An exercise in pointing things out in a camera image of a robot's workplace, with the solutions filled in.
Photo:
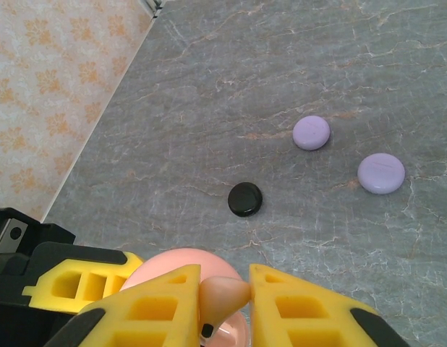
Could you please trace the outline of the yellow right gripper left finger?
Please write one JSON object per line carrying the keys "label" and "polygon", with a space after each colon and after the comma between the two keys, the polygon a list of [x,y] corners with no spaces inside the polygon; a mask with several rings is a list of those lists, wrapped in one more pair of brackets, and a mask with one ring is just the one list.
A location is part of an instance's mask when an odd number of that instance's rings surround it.
{"label": "yellow right gripper left finger", "polygon": [[47,346],[200,345],[199,265],[185,265],[84,307]]}

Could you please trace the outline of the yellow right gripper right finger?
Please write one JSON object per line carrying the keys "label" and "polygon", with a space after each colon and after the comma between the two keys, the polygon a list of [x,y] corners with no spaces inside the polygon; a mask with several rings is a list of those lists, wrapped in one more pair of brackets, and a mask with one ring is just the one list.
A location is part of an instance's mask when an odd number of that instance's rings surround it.
{"label": "yellow right gripper right finger", "polygon": [[407,342],[372,308],[267,265],[251,264],[252,345],[388,347]]}

